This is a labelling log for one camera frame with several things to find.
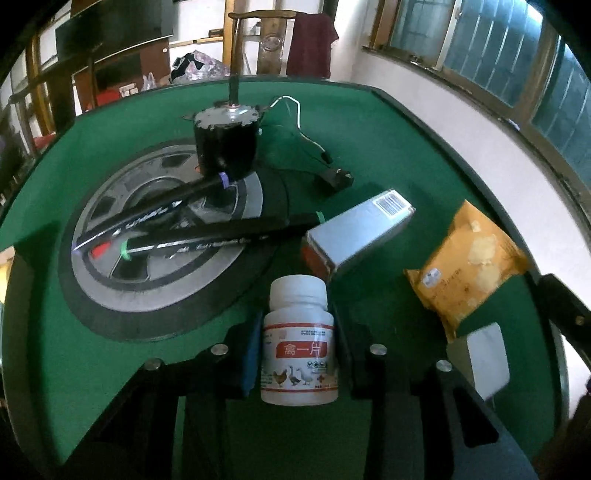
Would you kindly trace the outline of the orange snack packet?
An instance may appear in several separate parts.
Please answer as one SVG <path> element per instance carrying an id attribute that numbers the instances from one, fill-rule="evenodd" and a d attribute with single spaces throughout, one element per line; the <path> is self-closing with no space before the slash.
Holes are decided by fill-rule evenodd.
<path id="1" fill-rule="evenodd" d="M 440 317 L 447 340 L 509 278 L 530 268 L 525 252 L 469 201 L 456 212 L 439 247 L 420 269 L 406 269 L 424 307 Z"/>

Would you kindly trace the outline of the black television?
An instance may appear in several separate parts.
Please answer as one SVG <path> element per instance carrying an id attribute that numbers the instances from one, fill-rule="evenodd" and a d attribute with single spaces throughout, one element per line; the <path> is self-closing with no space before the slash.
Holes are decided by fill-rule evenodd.
<path id="1" fill-rule="evenodd" d="M 102 58 L 171 35 L 172 1 L 96 1 L 56 29 L 57 58 Z"/>

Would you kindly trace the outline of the dark red cloth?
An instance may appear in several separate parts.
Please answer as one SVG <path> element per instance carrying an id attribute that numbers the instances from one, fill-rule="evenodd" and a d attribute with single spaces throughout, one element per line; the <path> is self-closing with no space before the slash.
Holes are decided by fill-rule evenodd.
<path id="1" fill-rule="evenodd" d="M 287 58 L 287 76 L 328 79 L 332 43 L 338 39 L 329 15 L 297 12 Z"/>

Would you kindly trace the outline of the black electric motor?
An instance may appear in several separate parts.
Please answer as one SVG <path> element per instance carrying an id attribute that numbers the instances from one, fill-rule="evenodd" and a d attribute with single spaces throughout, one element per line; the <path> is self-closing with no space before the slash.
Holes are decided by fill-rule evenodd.
<path id="1" fill-rule="evenodd" d="M 204 178 L 222 175 L 235 182 L 256 167 L 259 107 L 239 100 L 239 76 L 228 80 L 228 100 L 186 116 L 193 128 L 198 168 Z"/>

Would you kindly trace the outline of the black marker green band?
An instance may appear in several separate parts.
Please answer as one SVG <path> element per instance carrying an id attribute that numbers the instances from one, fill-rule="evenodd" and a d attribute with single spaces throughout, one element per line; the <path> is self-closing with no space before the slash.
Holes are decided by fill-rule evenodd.
<path id="1" fill-rule="evenodd" d="M 170 256 L 276 238 L 291 238 L 302 236 L 324 222 L 325 215 L 317 211 L 290 218 L 245 218 L 151 232 L 125 240 L 121 244 L 120 255 L 129 261 L 144 255 Z"/>

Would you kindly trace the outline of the silver carton box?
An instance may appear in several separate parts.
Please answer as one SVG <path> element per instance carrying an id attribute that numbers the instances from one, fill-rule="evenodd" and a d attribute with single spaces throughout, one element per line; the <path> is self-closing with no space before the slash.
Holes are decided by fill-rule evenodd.
<path id="1" fill-rule="evenodd" d="M 329 281 L 398 235 L 415 207 L 394 189 L 374 196 L 305 233 L 301 254 L 311 273 Z"/>

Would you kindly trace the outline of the white medicine bottle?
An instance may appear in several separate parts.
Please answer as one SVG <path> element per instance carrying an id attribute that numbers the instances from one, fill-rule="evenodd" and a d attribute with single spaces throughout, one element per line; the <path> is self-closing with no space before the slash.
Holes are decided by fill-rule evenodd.
<path id="1" fill-rule="evenodd" d="M 320 406 L 339 397 L 335 319 L 327 285 L 311 275 L 288 275 L 270 285 L 263 319 L 260 398 L 290 407 Z"/>

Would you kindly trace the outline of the wooden chair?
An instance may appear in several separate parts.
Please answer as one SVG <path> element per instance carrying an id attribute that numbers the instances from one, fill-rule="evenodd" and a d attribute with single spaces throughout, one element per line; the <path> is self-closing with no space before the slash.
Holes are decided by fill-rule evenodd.
<path id="1" fill-rule="evenodd" d="M 259 34 L 253 36 L 259 44 L 256 56 L 255 75 L 283 75 L 283 50 L 286 46 L 287 23 L 294 21 L 297 11 L 294 10 L 254 10 L 251 12 L 228 12 L 231 21 L 231 47 L 229 72 L 232 76 L 242 75 L 243 43 L 245 30 L 242 23 L 256 20 Z"/>

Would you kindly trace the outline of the grey wheel hub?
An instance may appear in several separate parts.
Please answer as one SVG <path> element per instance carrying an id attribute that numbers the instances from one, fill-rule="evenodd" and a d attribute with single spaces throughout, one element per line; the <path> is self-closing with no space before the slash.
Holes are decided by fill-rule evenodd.
<path id="1" fill-rule="evenodd" d="M 263 168 L 211 196 L 176 201 L 91 247 L 101 222 L 201 178 L 190 140 L 151 146 L 118 167 L 70 219 L 59 251 L 66 303 L 91 332 L 116 341 L 156 341 L 214 318 L 249 291 L 270 251 L 246 244 L 238 226 L 270 214 L 273 178 Z"/>

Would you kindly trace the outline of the black marker purple band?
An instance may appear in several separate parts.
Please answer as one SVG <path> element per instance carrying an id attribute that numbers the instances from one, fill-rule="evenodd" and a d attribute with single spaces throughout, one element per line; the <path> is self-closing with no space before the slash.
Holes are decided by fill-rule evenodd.
<path id="1" fill-rule="evenodd" d="M 102 221 L 80 235 L 72 245 L 72 251 L 84 251 L 104 241 L 112 240 L 149 220 L 171 213 L 178 207 L 194 200 L 207 197 L 228 189 L 230 179 L 225 172 L 212 178 L 185 183 L 165 191 L 152 199 L 126 208 L 118 214 Z"/>

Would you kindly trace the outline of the white square box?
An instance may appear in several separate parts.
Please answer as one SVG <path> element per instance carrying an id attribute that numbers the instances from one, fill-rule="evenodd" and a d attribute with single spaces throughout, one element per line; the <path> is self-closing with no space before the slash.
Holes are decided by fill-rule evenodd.
<path id="1" fill-rule="evenodd" d="M 447 354 L 484 400 L 494 397 L 510 382 L 507 352 L 498 323 L 457 338 L 447 346 Z"/>

